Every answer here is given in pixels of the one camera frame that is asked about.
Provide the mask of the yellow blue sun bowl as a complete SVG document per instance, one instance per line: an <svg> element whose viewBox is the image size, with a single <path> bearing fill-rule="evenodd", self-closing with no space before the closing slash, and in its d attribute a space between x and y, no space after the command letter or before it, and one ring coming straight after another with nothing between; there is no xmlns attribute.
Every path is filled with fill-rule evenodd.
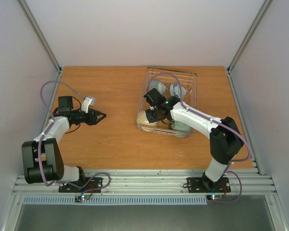
<svg viewBox="0 0 289 231"><path fill-rule="evenodd" d="M146 112L144 110L138 113L136 124L141 125L141 126L148 126L152 128L156 128L158 126L158 122L149 123L146 117Z"/></svg>

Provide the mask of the blue floral white bowl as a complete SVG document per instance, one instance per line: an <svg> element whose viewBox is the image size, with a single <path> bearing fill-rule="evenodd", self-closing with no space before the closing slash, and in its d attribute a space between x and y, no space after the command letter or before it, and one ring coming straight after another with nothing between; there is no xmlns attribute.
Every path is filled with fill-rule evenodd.
<svg viewBox="0 0 289 231"><path fill-rule="evenodd" d="M182 98L186 95L186 89L184 87L180 87L178 84L171 84L169 87L170 95L174 96L176 98L180 98L180 95Z"/></svg>

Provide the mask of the grey patterned bowl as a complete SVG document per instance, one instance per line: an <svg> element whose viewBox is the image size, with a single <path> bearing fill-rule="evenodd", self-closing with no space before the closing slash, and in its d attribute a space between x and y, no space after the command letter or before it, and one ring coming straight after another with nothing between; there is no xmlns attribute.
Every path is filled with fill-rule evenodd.
<svg viewBox="0 0 289 231"><path fill-rule="evenodd" d="M148 90L150 91L152 89L156 89L161 95L163 95L166 90L166 87L162 82L154 79L150 82Z"/></svg>

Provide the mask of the celadon green flower bowl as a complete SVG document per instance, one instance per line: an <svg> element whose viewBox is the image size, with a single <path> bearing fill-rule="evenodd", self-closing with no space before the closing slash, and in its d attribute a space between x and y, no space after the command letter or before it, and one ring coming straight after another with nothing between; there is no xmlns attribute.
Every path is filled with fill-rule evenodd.
<svg viewBox="0 0 289 231"><path fill-rule="evenodd" d="M180 121L174 121L170 125L170 129L173 131L173 135L178 138L185 138L191 135L191 127Z"/></svg>

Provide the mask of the chrome wire dish rack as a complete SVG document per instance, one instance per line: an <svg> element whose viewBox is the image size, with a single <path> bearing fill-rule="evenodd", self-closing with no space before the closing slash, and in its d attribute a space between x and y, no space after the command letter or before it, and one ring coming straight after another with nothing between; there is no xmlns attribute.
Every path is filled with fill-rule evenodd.
<svg viewBox="0 0 289 231"><path fill-rule="evenodd" d="M163 96L168 99L171 97L169 87L171 84L179 81L181 87L186 89L186 95L183 98L183 101L189 106L196 108L197 107L197 74L191 71L183 71L183 70L174 70L174 69L166 69L166 68L158 68L158 67L148 67L146 69L142 91L140 94L140 100L138 104L137 114L141 111L145 111L150 108L150 105L144 99L144 95L149 91L149 84L152 80L159 80L162 82L166 90ZM148 126L137 125L137 128L142 131L148 131L153 133L159 133L164 135L173 135L173 131L171 129L162 129L162 128L152 128ZM196 132L195 129L191 128L192 136Z"/></svg>

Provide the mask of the pink patterned bowl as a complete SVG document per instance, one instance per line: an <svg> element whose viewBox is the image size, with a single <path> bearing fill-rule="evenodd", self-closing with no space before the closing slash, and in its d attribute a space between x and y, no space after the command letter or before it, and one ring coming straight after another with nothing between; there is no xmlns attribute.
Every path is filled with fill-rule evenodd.
<svg viewBox="0 0 289 231"><path fill-rule="evenodd" d="M170 129L171 125L172 123L168 120L162 120L158 122L158 128L162 128L162 129Z"/></svg>

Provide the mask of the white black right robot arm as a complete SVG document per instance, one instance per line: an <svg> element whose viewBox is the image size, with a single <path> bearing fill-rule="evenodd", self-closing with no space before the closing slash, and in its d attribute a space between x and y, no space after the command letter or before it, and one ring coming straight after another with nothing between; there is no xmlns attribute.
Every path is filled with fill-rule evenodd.
<svg viewBox="0 0 289 231"><path fill-rule="evenodd" d="M182 122L209 139L212 160L202 175L202 184L208 192L219 187L228 165L244 145L235 121L209 116L175 96L166 99L157 89L148 91L144 99L150 105L145 111L149 123L164 119Z"/></svg>

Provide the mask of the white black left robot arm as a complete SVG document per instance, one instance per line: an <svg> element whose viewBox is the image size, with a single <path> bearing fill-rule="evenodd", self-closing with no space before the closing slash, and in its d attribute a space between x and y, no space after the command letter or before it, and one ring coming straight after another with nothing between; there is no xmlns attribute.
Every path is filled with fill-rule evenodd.
<svg viewBox="0 0 289 231"><path fill-rule="evenodd" d="M47 127L34 140L22 144L24 177L28 184L66 183L77 192L89 184L82 168L63 163L58 144L72 125L97 125L106 114L92 109L96 101L92 96L86 97L78 109L74 109L73 99L73 96L59 97Z"/></svg>

